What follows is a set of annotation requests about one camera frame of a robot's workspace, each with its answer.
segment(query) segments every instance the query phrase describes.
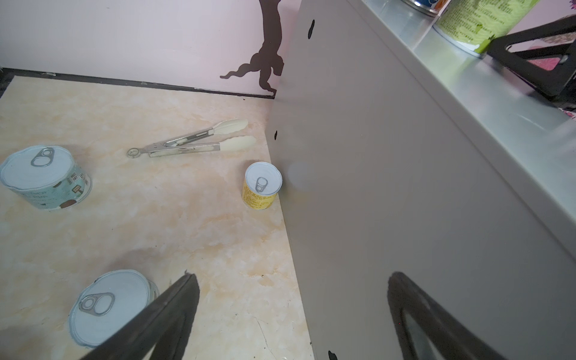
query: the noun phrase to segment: pull tab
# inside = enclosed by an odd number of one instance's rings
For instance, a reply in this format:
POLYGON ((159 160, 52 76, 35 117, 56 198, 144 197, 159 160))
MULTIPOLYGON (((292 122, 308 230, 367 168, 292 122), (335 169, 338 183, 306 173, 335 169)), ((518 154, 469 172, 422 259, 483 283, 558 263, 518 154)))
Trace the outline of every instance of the pull tab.
POLYGON ((263 192, 267 185, 268 185, 268 180, 266 180, 263 177, 259 177, 258 179, 256 179, 256 192, 257 193, 263 192))
POLYGON ((40 150, 39 153, 34 156, 30 165, 35 166, 37 168, 41 168, 44 166, 48 166, 54 160, 54 149, 51 147, 45 147, 40 150))
POLYGON ((100 294, 90 294, 90 295, 86 295, 84 296, 84 298, 82 299, 82 301, 80 301, 80 304, 78 304, 78 307, 80 308, 80 311, 88 313, 90 315, 94 315, 94 316, 102 316, 102 315, 106 315, 107 312, 110 311, 110 309, 112 309, 112 305, 114 304, 114 294, 112 293, 100 293, 100 294), (101 312, 96 312, 96 304, 98 303, 98 301, 100 299, 102 299, 103 297, 108 296, 110 297, 110 304, 108 304, 108 307, 101 312))

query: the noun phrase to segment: brown tree silhouette decal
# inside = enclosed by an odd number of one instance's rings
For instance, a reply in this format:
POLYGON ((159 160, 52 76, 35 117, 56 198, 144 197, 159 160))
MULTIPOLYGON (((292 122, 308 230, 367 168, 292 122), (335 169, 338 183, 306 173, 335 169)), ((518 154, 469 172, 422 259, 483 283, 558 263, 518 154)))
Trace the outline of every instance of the brown tree silhouette decal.
POLYGON ((278 49, 282 42, 282 26, 280 24, 280 14, 278 13, 278 3, 280 0, 260 0, 262 8, 262 22, 264 26, 264 43, 260 51, 252 55, 250 63, 242 64, 237 71, 231 71, 222 79, 228 79, 231 76, 242 77, 251 71, 260 72, 260 87, 276 95, 276 89, 273 89, 268 83, 268 79, 274 71, 274 75, 282 75, 284 60, 278 55, 278 49))

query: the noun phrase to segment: black stand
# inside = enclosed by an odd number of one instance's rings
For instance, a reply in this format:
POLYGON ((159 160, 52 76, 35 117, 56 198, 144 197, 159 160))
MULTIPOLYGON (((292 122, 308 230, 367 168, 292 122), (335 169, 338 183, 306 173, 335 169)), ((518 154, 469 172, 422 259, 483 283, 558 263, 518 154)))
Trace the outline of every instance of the black stand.
POLYGON ((516 73, 556 106, 572 111, 576 109, 575 43, 518 52, 507 50, 513 44, 570 32, 576 32, 576 16, 494 39, 488 47, 488 55, 516 73), (560 62, 552 70, 528 62, 548 58, 559 58, 560 62))
POLYGON ((506 360, 402 272, 388 280, 388 305, 404 360, 506 360))
POLYGON ((154 345, 150 360, 182 359, 199 300, 196 275, 185 274, 81 360, 140 360, 154 345))

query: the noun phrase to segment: tin can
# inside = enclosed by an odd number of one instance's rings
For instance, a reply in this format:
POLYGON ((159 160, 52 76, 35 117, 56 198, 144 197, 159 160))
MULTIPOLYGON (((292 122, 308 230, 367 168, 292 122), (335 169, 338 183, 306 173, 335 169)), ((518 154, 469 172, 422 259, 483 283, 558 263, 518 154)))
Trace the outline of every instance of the tin can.
POLYGON ((255 162, 246 169, 242 200, 255 210, 270 207, 282 186, 282 175, 269 162, 255 162))
POLYGON ((68 316, 76 344, 97 347, 153 302, 160 292, 136 270, 116 270, 80 293, 68 316))
POLYGON ((0 181, 43 210, 79 203, 92 188, 88 174, 60 146, 31 146, 8 156, 0 165, 0 181))
POLYGON ((442 10, 442 7, 446 5, 447 0, 402 0, 406 4, 412 6, 414 9, 421 13, 430 16, 436 16, 442 10))
POLYGON ((492 39, 506 35, 538 0, 459 0, 434 24, 446 40, 482 57, 492 39))

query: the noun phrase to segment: cabinet door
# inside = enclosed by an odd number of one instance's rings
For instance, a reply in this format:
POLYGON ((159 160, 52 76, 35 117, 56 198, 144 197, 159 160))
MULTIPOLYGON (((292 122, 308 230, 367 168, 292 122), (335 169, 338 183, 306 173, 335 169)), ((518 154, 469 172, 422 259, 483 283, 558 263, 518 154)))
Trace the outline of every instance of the cabinet door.
POLYGON ((302 1, 267 140, 317 360, 402 358, 394 271, 507 359, 576 353, 573 259, 345 0, 302 1))

